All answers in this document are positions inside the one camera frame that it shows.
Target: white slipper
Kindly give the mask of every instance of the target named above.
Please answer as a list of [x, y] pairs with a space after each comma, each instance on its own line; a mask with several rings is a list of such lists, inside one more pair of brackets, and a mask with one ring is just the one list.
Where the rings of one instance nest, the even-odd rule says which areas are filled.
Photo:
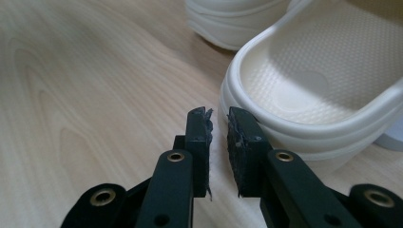
[[275, 147], [320, 176], [378, 138], [403, 114], [403, 2], [302, 0], [248, 42], [221, 86]]

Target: white shoe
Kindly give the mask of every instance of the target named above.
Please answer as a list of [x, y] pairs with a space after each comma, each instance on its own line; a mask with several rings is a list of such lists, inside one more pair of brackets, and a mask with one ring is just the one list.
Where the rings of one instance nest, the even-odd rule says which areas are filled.
[[276, 148], [326, 175], [403, 115], [401, 0], [302, 0], [238, 51], [221, 86]]
[[273, 25], [290, 0], [186, 0], [188, 25], [212, 44], [238, 50]]

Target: wooden floor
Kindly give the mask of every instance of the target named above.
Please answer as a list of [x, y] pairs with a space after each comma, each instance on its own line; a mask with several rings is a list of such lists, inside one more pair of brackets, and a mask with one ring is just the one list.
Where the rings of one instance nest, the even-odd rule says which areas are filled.
[[[187, 112], [217, 110], [233, 57], [188, 28], [183, 0], [1, 0], [1, 227], [58, 227], [88, 188], [149, 178]], [[264, 227], [212, 121], [213, 201], [195, 200], [194, 227]], [[403, 196], [402, 172], [403, 153], [371, 145], [323, 181]]]

